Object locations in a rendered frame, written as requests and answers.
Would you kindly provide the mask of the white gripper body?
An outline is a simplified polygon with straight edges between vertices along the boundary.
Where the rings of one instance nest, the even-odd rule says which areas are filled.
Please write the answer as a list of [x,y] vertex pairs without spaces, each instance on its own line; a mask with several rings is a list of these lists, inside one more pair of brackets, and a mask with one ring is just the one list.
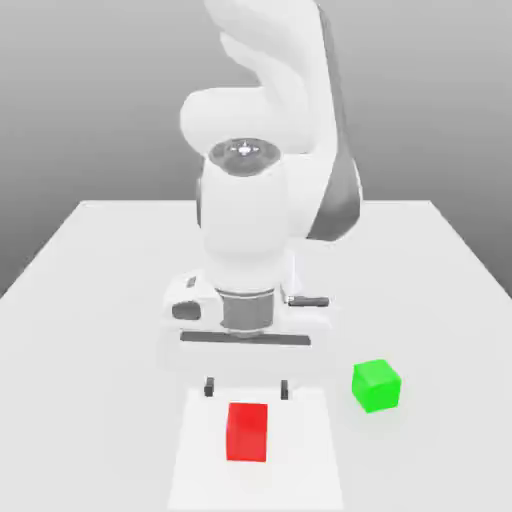
[[333,331],[322,315],[295,316],[289,326],[253,339],[164,322],[156,335],[157,361],[185,376],[316,376],[330,366]]

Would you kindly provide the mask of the small red cube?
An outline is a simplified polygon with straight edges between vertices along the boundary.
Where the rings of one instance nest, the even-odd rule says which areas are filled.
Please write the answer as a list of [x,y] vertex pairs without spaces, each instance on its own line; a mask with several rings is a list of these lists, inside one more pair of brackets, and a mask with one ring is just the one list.
[[267,460],[268,405],[232,402],[226,423],[226,458],[233,462]]

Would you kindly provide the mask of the small green cube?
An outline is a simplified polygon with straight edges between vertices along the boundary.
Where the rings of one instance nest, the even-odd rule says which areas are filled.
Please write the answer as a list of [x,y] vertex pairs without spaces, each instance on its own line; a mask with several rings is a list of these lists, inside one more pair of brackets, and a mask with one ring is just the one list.
[[353,366],[351,391],[366,413],[398,406],[402,379],[385,359]]

